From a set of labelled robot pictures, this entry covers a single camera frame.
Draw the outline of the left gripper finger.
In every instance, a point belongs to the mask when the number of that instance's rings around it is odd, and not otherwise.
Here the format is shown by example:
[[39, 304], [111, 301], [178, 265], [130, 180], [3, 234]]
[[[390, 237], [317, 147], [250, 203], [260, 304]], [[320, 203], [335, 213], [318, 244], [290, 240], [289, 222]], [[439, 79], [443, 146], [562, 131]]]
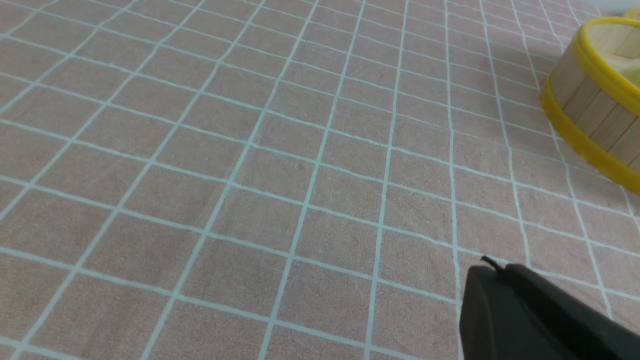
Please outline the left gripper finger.
[[640, 338], [519, 263], [469, 267], [459, 333], [466, 360], [637, 360]]

